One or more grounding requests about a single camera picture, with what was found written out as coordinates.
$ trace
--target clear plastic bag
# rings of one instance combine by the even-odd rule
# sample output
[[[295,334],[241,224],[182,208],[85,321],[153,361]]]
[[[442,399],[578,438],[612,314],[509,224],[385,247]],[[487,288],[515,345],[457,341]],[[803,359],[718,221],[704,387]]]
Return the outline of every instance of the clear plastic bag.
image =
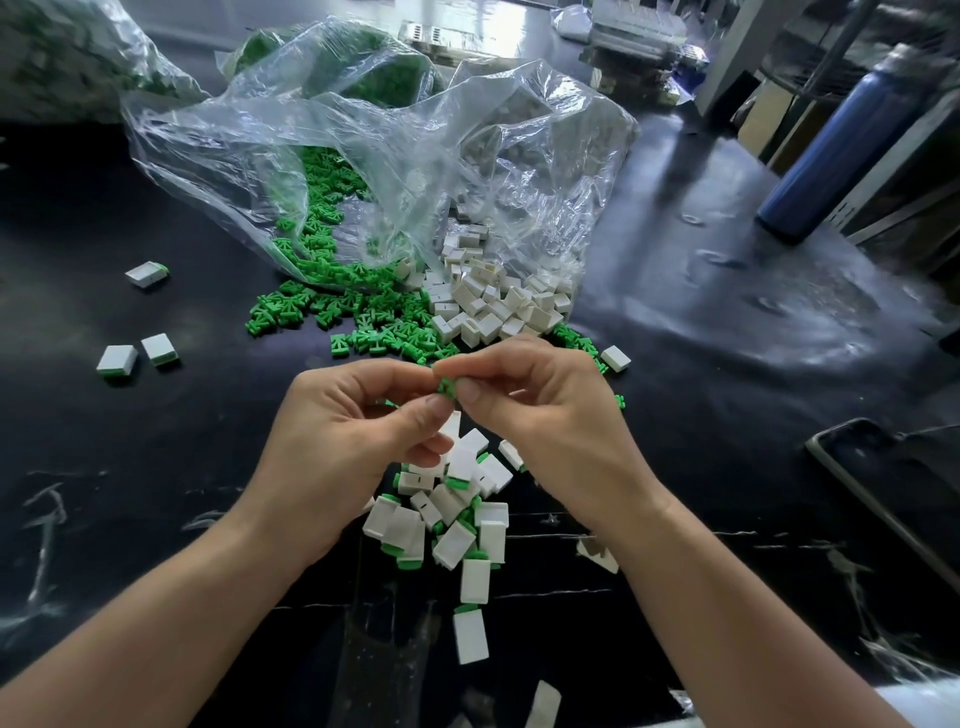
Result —
[[[0,120],[118,124],[130,89],[207,97],[116,0],[0,0]]]
[[[307,211],[298,147],[319,146],[343,155],[376,201],[342,255],[372,265],[414,256],[442,270],[452,198],[489,221],[488,257],[517,274],[577,279],[634,119],[543,61],[498,73],[462,63],[450,87],[430,95],[437,76],[429,60],[393,39],[371,51],[371,33],[380,32],[333,17],[316,23],[194,107],[131,95],[134,159],[297,278],[272,242],[274,223],[294,221],[287,234],[307,256],[296,243]],[[416,89],[416,103],[364,100],[392,69],[404,93]]]

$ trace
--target blue water bottle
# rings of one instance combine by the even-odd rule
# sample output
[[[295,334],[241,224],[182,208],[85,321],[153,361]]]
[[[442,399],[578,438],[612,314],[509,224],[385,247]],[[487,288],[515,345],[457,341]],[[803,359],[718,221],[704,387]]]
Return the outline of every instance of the blue water bottle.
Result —
[[[760,206],[756,219],[800,242],[921,117],[949,69],[906,43],[874,66]]]

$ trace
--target black table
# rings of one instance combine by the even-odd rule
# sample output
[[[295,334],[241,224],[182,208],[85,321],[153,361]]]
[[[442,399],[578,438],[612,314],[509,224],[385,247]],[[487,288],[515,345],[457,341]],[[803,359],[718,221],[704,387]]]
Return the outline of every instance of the black table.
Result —
[[[549,35],[545,13],[523,12],[523,55],[584,78],[579,49]],[[189,61],[175,45],[173,60]],[[199,73],[196,58],[183,64]],[[842,237],[821,229],[786,248],[754,225],[774,178],[734,140],[686,109],[638,119],[572,321],[633,359],[612,377],[631,431],[664,482],[871,682],[892,681],[861,642],[878,625],[918,634],[918,650],[955,667],[957,597],[801,447],[854,416],[897,417],[953,360],[922,333],[925,312]],[[277,273],[123,159],[15,164],[0,174],[0,241],[9,679],[228,509],[290,380],[331,360],[312,324],[251,339],[247,310]],[[147,259],[172,276],[144,293],[123,272]],[[103,346],[161,331],[181,367],[141,358],[126,387],[96,376]],[[678,716],[679,681],[622,575],[574,555],[583,529],[529,476],[504,495],[519,515],[485,610],[488,661],[456,667],[457,579],[397,572],[357,523],[267,617],[197,724],[317,725],[332,706],[331,725],[433,728],[466,703],[522,725],[540,679],[564,696],[561,726]],[[850,563],[869,569],[854,575],[859,611]]]

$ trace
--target forearm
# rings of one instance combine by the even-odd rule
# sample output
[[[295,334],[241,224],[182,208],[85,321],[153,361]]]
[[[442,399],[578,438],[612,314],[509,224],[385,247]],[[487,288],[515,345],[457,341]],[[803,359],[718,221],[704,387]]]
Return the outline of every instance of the forearm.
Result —
[[[225,519],[10,682],[0,716],[11,728],[186,725],[297,575]]]
[[[639,518],[606,538],[706,726],[908,728],[682,504]]]

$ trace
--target left hand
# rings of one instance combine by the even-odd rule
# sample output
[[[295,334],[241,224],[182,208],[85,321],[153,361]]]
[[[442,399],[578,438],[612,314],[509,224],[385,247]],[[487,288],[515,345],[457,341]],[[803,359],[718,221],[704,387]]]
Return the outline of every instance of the left hand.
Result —
[[[438,430],[453,403],[437,384],[429,368],[393,359],[299,374],[250,485],[221,523],[252,526],[305,569],[336,543],[391,463],[431,467],[452,447]]]

